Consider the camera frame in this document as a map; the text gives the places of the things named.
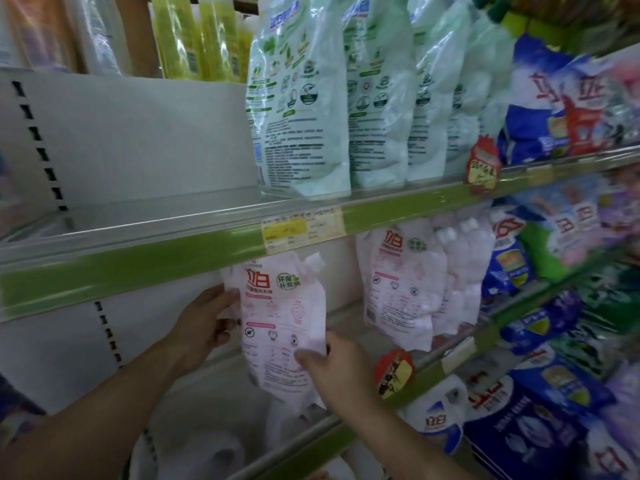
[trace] detergent refill bag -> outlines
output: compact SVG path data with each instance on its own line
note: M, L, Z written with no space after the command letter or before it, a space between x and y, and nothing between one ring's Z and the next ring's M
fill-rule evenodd
M301 262L288 251L223 270L225 288L240 290L242 349L252 379L296 412L317 399L296 350L326 354L326 302L316 279L323 267L318 253Z
M407 0L356 0L344 14L354 187L401 185L417 92Z
M409 180L441 177L447 127L465 56L471 14L466 0L409 0L418 95L409 135Z
M428 219L357 236L365 323L405 350L431 350L431 314L442 305L447 256Z
M268 0L249 58L246 112L263 193L351 191L341 0Z

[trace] store shelf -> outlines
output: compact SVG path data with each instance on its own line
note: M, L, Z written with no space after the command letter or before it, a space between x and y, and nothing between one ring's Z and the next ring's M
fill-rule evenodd
M532 311L560 291L574 286L595 268L622 256L625 249L626 245L621 245L609 251L597 252L571 277L542 287L533 286L512 299L491 318L481 317L474 329L459 334L416 362L417 373L412 382L391 396L388 403L394 408L410 404L461 363L489 351L500 339L501 327ZM285 449L261 457L229 480L302 480L339 455L355 440L356 435L352 430L336 416L331 416L310 428Z
M256 188L247 187L76 209L38 222L2 243L0 321L638 161L640 146L635 146L505 168L496 190L483 195L473 195L460 177L454 177L414 182L400 189L354 191L348 197L326 200L286 200L262 196ZM263 232L265 220L299 222L322 211L324 215L315 221L316 229L321 229L318 235L292 235L292 229L282 227L275 233ZM269 234L284 239L266 244Z

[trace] toilet paper roll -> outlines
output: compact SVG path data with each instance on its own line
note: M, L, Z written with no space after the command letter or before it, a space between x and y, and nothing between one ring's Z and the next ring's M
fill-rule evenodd
M244 448L225 431L194 431L183 448L158 452L158 480L224 480L244 466Z

